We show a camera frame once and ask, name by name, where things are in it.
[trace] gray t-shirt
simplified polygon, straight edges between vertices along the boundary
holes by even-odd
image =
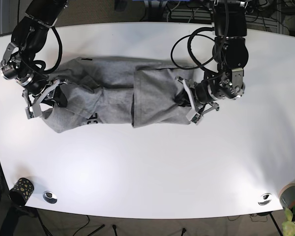
[[[61,85],[68,106],[55,105],[42,118],[58,133],[98,123],[130,123],[134,128],[153,123],[189,124],[185,116],[190,108],[174,102],[183,90],[176,76],[191,79],[193,71],[158,60],[76,58],[50,75],[68,81]]]

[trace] wire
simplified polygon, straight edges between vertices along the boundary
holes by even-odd
[[[257,216],[257,214],[250,214],[249,215],[249,217],[251,219],[251,222],[263,222],[263,223],[267,222],[267,216],[266,216],[266,221],[263,221],[263,220],[253,220],[252,217],[256,217],[256,216]]]
[[[40,215],[39,215],[37,209],[36,209],[36,213],[37,213],[37,218],[38,218],[38,220],[39,220],[39,222],[40,222],[40,225],[41,225],[41,227],[43,228],[43,230],[44,230],[44,232],[45,232],[45,235],[46,235],[46,236],[53,236],[53,235],[50,233],[50,231],[47,229],[47,227],[44,225],[43,221],[41,220]]]
[[[193,18],[195,18],[195,14],[197,13],[197,11],[199,10],[200,8],[197,8],[195,11],[193,11],[193,9],[192,9],[192,15],[190,16],[190,18],[189,18],[189,20],[188,20],[188,23],[190,23],[190,21],[191,21],[191,19]]]
[[[255,22],[258,18],[259,18],[259,10],[257,9],[257,17],[253,21],[246,20],[246,22],[252,23],[252,22]]]
[[[289,29],[288,27],[286,27],[284,24],[282,24],[282,23],[279,22],[278,20],[276,20],[276,19],[274,19],[274,18],[272,18],[272,17],[270,17],[270,18],[273,19],[273,20],[275,20],[275,21],[276,21],[277,23],[279,23],[281,26],[287,28],[288,31],[290,31],[290,29]]]
[[[227,217],[227,219],[229,220],[229,221],[236,221],[236,220],[238,220],[239,218],[241,217],[241,215],[239,215],[236,219],[234,219],[234,220],[230,220],[229,219],[229,216]]]
[[[62,42],[61,42],[61,39],[60,39],[60,36],[56,30],[56,28],[54,26],[51,27],[51,29],[53,30],[56,38],[57,38],[57,41],[58,41],[58,45],[59,45],[59,52],[58,52],[58,59],[57,59],[57,62],[56,64],[54,65],[53,68],[49,69],[49,70],[44,70],[42,71],[42,74],[51,74],[53,73],[57,68],[58,66],[60,65],[60,62],[61,62],[61,59],[62,59]]]
[[[42,75],[41,73],[38,72],[38,70],[35,70],[33,67],[31,67],[29,64],[27,64],[24,60],[24,58],[22,57],[22,52],[20,52],[20,56],[21,56],[21,61],[32,71],[34,71],[36,74],[40,75],[41,77],[45,78],[46,80],[48,79],[47,76]]]
[[[18,21],[17,21],[17,24],[19,23],[19,20],[20,20],[20,3],[21,3],[21,0],[19,0],[19,2],[18,2]]]
[[[266,23],[265,23],[265,18],[264,18],[264,15],[262,13],[261,13],[261,16],[262,16],[262,21],[264,23],[265,30],[267,31],[267,29],[266,29]]]
[[[225,7],[225,17],[226,17],[226,23],[225,23],[225,30],[224,30],[224,35],[223,35],[223,39],[221,41],[220,46],[218,47],[217,51],[215,52],[215,54],[209,59],[207,60],[205,63],[201,64],[201,62],[199,62],[196,57],[194,56],[194,54],[192,53],[192,49],[191,49],[191,42],[193,40],[193,36],[189,37],[188,39],[188,44],[187,44],[187,48],[188,48],[188,53],[191,57],[191,59],[196,63],[196,65],[202,69],[203,71],[206,72],[213,72],[211,70],[208,70],[205,68],[205,65],[209,64],[212,60],[214,60],[218,55],[220,55],[222,48],[224,47],[224,43],[226,41],[227,38],[227,34],[228,34],[228,29],[229,29],[229,23],[230,23],[230,17],[229,17],[229,11],[228,11],[228,6],[227,6],[227,1],[224,1],[224,7]],[[206,27],[202,27],[199,28],[197,30],[195,30],[192,35],[194,34],[198,34],[202,31],[212,31],[213,28],[206,28]]]
[[[177,44],[178,44],[180,41],[182,41],[182,40],[184,40],[185,38],[188,38],[188,37],[190,37],[190,36],[192,36],[192,34],[187,35],[187,36],[184,36],[184,37],[182,37],[181,39],[179,39],[179,40],[173,45],[173,48],[172,48],[172,51],[171,51],[171,60],[172,60],[173,64],[174,64],[177,68],[182,69],[182,70],[194,70],[194,69],[198,69],[198,68],[199,68],[199,67],[197,67],[197,66],[194,66],[194,67],[187,67],[187,68],[186,68],[186,67],[182,67],[182,66],[178,65],[178,64],[175,62],[174,57],[173,57],[174,49],[175,49],[175,47],[177,46]],[[214,39],[210,38],[209,36],[203,35],[203,34],[196,34],[196,35],[193,35],[193,36],[202,36],[202,37],[208,38],[208,39],[210,39],[210,40],[212,40],[212,41],[214,42]]]
[[[166,17],[167,22],[168,22],[169,15],[172,15],[172,12],[179,6],[179,4],[180,4],[180,2],[178,2],[177,5],[171,11],[168,12],[167,17]]]
[[[83,225],[81,228],[79,228],[79,229],[73,234],[73,236],[74,236],[78,231],[80,231],[80,230],[83,229],[86,225],[89,224],[90,219],[89,219],[89,216],[88,216],[88,215],[87,215],[87,218],[88,218],[88,222],[87,222],[85,225]]]
[[[281,1],[281,2],[277,3],[277,5],[280,5],[283,3],[295,3],[295,1]]]
[[[259,6],[265,6],[267,5],[269,2],[267,0],[265,0],[265,3],[264,4],[259,4]]]
[[[284,15],[286,15],[286,16],[294,16],[294,15],[295,15],[295,13],[293,13],[293,14],[288,14],[288,13],[285,13],[285,12],[282,12],[282,11],[279,11],[279,10],[276,10],[276,11],[281,12],[282,14],[284,14]]]
[[[279,226],[277,225],[277,223],[276,223],[276,221],[275,221],[275,219],[274,219],[274,217],[273,217],[273,215],[272,215],[272,212],[270,212],[270,217],[271,217],[271,219],[272,219],[272,221],[273,221],[273,223],[274,223],[274,225],[275,225],[277,231],[279,232],[280,236],[283,236],[283,234],[282,234],[282,232],[281,232]]]
[[[144,15],[143,15],[143,17],[139,20],[139,21],[142,21],[142,20],[144,20],[144,18],[147,16],[147,8],[145,7],[145,9],[144,9]]]

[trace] silver bracket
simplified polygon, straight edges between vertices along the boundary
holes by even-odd
[[[180,82],[182,82],[183,88],[185,89],[186,93],[188,94],[188,98],[190,101],[190,105],[191,105],[191,110],[187,113],[186,117],[190,122],[195,123],[196,125],[198,125],[200,123],[200,121],[203,119],[203,115],[216,110],[219,110],[219,105],[216,102],[210,102],[209,104],[211,105],[211,107],[201,113],[199,113],[200,109],[204,106],[204,104],[201,103],[196,103],[193,97],[193,94],[190,90],[190,87],[188,86],[187,83],[190,84],[190,86],[194,86],[194,82],[193,80],[186,82],[185,79],[181,78],[181,77],[176,77],[177,80],[179,80]]]
[[[241,97],[244,93],[243,86],[244,70],[243,68],[236,68],[232,70],[232,86],[237,94],[237,97]]]
[[[23,91],[23,98],[25,99],[25,102],[27,104],[27,107],[25,108],[25,111],[26,111],[26,114],[28,116],[28,119],[31,119],[31,118],[36,118],[36,117],[40,117],[43,115],[42,111],[41,111],[41,108],[40,108],[40,103],[47,97],[51,97],[51,93],[54,92],[54,90],[56,89],[56,87],[60,84],[60,80],[55,80],[54,83],[47,87],[44,92],[36,97],[34,99],[34,102],[33,104],[31,103],[30,101],[30,97],[29,97],[29,94],[28,94],[28,91],[27,90],[24,90]]]

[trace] black cable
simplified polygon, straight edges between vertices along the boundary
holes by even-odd
[[[18,21],[17,21],[17,24],[19,23],[19,20],[20,20],[20,3],[21,3],[21,0],[19,0],[18,2]]]
[[[144,18],[147,16],[147,8],[145,7],[145,9],[144,9],[144,15],[143,15],[143,17],[139,20],[139,21],[142,21],[142,20],[144,20]]]
[[[283,4],[283,3],[295,3],[295,1],[281,1],[281,2],[277,3],[277,5],[280,5],[280,4]]]
[[[44,62],[43,60],[35,60],[35,61],[33,61],[33,63],[35,65],[40,65],[41,66],[39,71],[42,71],[42,70],[44,70],[46,68],[46,62]]]
[[[192,60],[196,63],[196,65],[204,70],[204,71],[210,71],[208,69],[205,68],[205,65],[209,64],[212,60],[214,60],[218,55],[220,55],[220,52],[222,50],[222,48],[224,47],[224,43],[226,41],[226,37],[227,37],[227,34],[228,34],[228,28],[229,28],[229,23],[230,23],[230,19],[229,19],[229,11],[228,11],[228,6],[227,6],[227,1],[224,1],[224,7],[225,7],[225,17],[226,17],[226,23],[225,23],[225,30],[224,30],[224,35],[223,35],[223,39],[222,39],[222,42],[220,44],[220,46],[218,47],[216,53],[209,59],[207,60],[205,63],[201,64],[201,62],[199,62],[196,57],[194,56],[194,54],[192,53],[192,49],[191,49],[191,42],[194,38],[194,34],[198,34],[202,31],[212,31],[213,28],[207,28],[207,27],[202,27],[202,28],[199,28],[197,30],[195,30],[193,33],[192,33],[192,36],[189,37],[188,39],[188,44],[187,44],[187,48],[188,48],[188,53],[190,55],[190,57],[192,58]]]
[[[284,14],[284,15],[286,15],[286,16],[294,16],[295,15],[295,13],[293,13],[293,14],[289,14],[289,13],[286,13],[286,12],[283,12],[283,11],[279,11],[279,10],[275,10],[275,11],[278,11],[278,12],[281,12],[282,14]]]
[[[255,22],[258,18],[259,18],[259,10],[257,9],[257,17],[253,21],[246,20],[246,22],[252,23],[252,22]]]
[[[20,57],[21,57],[21,61],[29,68],[31,69],[32,71],[34,71],[36,74],[40,75],[41,77],[45,78],[46,80],[48,79],[47,76],[45,75],[42,75],[41,73],[39,73],[38,71],[39,70],[35,70],[33,67],[31,67],[29,64],[27,64],[24,60],[24,58],[22,57],[22,52],[20,52]]]
[[[73,234],[73,236],[74,236],[78,231],[80,231],[80,230],[83,229],[86,225],[89,224],[90,219],[89,219],[89,216],[88,216],[88,215],[87,215],[87,218],[88,218],[88,222],[87,222],[85,225],[83,225],[81,228],[79,228],[79,229]]]
[[[263,13],[261,13],[261,16],[262,16],[262,21],[263,21],[263,23],[264,23],[265,30],[267,31],[267,29],[266,29],[266,23],[265,23],[265,18],[264,18]]]
[[[88,236],[93,235],[94,233],[100,231],[101,229],[103,229],[105,227],[105,225],[101,225],[100,227],[98,227],[96,230],[94,230],[92,233],[90,233]]]
[[[62,42],[61,42],[61,39],[60,39],[60,36],[56,30],[56,28],[54,26],[51,27],[51,29],[53,30],[56,38],[57,38],[57,41],[58,41],[58,45],[59,45],[59,52],[58,52],[58,59],[57,59],[57,62],[56,64],[54,65],[53,68],[49,69],[49,70],[44,70],[42,71],[42,74],[51,74],[53,73],[57,68],[58,66],[60,65],[60,62],[61,62],[61,59],[62,59]]]
[[[234,220],[230,220],[229,219],[229,216],[227,217],[227,219],[229,220],[229,221],[236,221],[236,220],[238,220],[239,218],[241,217],[241,215],[239,215],[236,219],[234,219]]]
[[[279,23],[281,26],[283,26],[283,27],[285,27],[285,28],[287,28],[288,29],[288,31],[290,31],[290,29],[287,27],[287,26],[285,26],[284,24],[282,24],[281,22],[279,22],[278,20],[276,20],[276,19],[274,19],[274,18],[272,18],[272,17],[270,17],[271,19],[273,19],[273,20],[275,20],[277,23]]]
[[[192,34],[187,35],[187,36],[184,36],[184,37],[182,37],[181,39],[179,39],[179,40],[173,45],[173,48],[172,48],[172,51],[171,51],[171,60],[172,60],[173,64],[174,64],[177,68],[182,69],[182,70],[194,70],[194,69],[198,69],[198,68],[199,68],[198,66],[187,67],[187,68],[186,68],[186,67],[182,67],[182,66],[178,65],[178,64],[175,62],[174,57],[173,57],[174,49],[175,49],[175,47],[177,46],[177,44],[178,44],[180,41],[182,41],[183,39],[190,37],[191,35],[192,35]],[[194,35],[194,36],[202,36],[202,37],[208,38],[208,39],[210,39],[210,40],[212,40],[212,41],[214,42],[214,39],[210,38],[209,36],[203,35],[203,34],[196,34],[196,35]]]
[[[256,217],[256,216],[257,216],[257,214],[250,214],[249,215],[251,222],[263,222],[263,223],[267,222],[267,216],[265,217],[266,218],[266,221],[263,221],[263,220],[253,220],[252,217]]]
[[[43,221],[41,220],[40,215],[39,215],[37,209],[36,209],[36,213],[37,213],[37,218],[38,218],[38,220],[39,220],[39,222],[40,222],[40,225],[41,225],[41,227],[43,228],[43,230],[44,230],[46,236],[53,236],[53,235],[49,232],[49,230],[47,229],[47,227],[44,225]]]
[[[279,226],[277,225],[277,223],[276,223],[276,221],[275,221],[275,219],[274,219],[274,217],[273,217],[273,215],[272,215],[271,212],[270,212],[270,217],[271,217],[271,219],[272,219],[272,221],[273,221],[273,223],[274,223],[274,225],[275,225],[277,231],[279,232],[280,236],[283,236],[283,234],[282,234],[282,232],[281,232]]]
[[[265,0],[265,3],[264,4],[259,4],[259,6],[265,6],[267,5],[269,2],[267,0]]]

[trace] floor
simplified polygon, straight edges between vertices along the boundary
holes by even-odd
[[[20,19],[31,0],[21,0]],[[103,22],[139,21],[144,13],[140,1],[128,1],[125,12],[114,12],[114,0],[71,0],[69,7],[61,14],[57,26],[92,24]],[[10,31],[17,24],[17,1],[10,1]],[[0,226],[10,206],[7,192],[0,205]],[[72,236],[88,221],[86,216],[39,210],[42,220],[55,236]],[[278,225],[284,221],[283,211],[273,212]],[[141,220],[90,216],[90,223],[77,236],[86,236],[100,225],[106,226],[97,232],[98,236],[113,236],[112,224],[117,225],[119,236],[180,236],[186,228],[185,236],[277,236],[279,235],[269,216],[243,215],[208,219],[181,220]],[[43,236],[44,232],[37,218],[23,216],[16,228],[15,236]]]

